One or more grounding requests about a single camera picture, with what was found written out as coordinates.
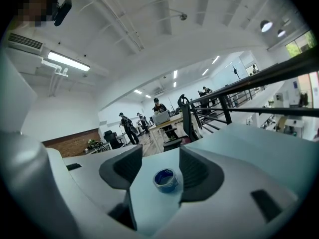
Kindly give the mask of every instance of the computer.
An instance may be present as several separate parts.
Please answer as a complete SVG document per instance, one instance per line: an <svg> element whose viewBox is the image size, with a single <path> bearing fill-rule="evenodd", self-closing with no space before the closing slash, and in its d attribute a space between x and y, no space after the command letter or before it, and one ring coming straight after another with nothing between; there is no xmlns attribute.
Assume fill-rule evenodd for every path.
<svg viewBox="0 0 319 239"><path fill-rule="evenodd" d="M155 125L160 125L166 121L170 121L168 111L162 112L162 113L157 114L157 115L153 115L152 118L153 118Z"/></svg>

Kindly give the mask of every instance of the handrail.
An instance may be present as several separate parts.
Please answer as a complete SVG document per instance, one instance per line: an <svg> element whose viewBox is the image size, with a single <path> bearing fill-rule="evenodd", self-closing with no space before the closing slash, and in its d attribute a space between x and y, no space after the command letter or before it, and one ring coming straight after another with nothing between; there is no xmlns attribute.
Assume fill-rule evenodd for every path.
<svg viewBox="0 0 319 239"><path fill-rule="evenodd" d="M303 74L315 72L318 70L319 65L318 54L319 46L316 46L285 62L268 67L254 75L248 76L238 82L216 90L211 94L192 100L190 103L193 104L205 99L218 98L220 96L241 92L255 87L261 87Z"/></svg>

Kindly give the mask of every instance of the black slot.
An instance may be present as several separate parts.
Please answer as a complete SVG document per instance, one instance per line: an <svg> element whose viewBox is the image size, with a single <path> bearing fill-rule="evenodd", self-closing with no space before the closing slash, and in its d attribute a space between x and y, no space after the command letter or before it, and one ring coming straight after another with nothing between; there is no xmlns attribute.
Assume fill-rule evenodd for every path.
<svg viewBox="0 0 319 239"><path fill-rule="evenodd" d="M267 223L282 212L282 209L265 190L256 190L251 193L251 196Z"/></svg>
<svg viewBox="0 0 319 239"><path fill-rule="evenodd" d="M71 170L74 170L74 169L77 169L77 168L80 168L82 167L80 164L78 163L74 163L74 164L70 164L70 165L67 165L66 168L71 171Z"/></svg>

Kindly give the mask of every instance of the balcony railing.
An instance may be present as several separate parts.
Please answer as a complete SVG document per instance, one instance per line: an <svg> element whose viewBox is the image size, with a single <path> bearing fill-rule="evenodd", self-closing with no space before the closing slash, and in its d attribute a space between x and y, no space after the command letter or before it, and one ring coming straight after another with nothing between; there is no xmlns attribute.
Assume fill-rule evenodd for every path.
<svg viewBox="0 0 319 239"><path fill-rule="evenodd" d="M252 94L252 90L265 85L291 79L303 74L316 72L319 70L319 47L316 46L288 61L273 65L265 70L262 70L252 76L246 77L238 82L221 88L213 93L198 99L190 101L191 110L194 112L199 128L206 129L213 133L212 130L205 127L208 125L216 130L219 127L208 123L208 121L218 121L225 124L232 123L230 112L244 113L259 113L259 114L278 114L285 116L308 116L319 118L319 109L313 108L240 108L240 105L250 99L253 99L257 93ZM245 98L240 102L234 100L238 93L244 92ZM209 100L216 100L221 107L207 107ZM201 102L201 105L196 106L194 103ZM224 114L225 120L219 119L218 116Z"/></svg>

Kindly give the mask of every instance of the window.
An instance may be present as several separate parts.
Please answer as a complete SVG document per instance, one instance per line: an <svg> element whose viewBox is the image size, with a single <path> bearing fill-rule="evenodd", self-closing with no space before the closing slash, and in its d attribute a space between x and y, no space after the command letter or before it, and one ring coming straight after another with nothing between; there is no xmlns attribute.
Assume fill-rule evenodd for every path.
<svg viewBox="0 0 319 239"><path fill-rule="evenodd" d="M316 38L310 30L302 36L298 37L291 43L286 45L286 48L291 57L295 57L306 50L309 50L317 45Z"/></svg>

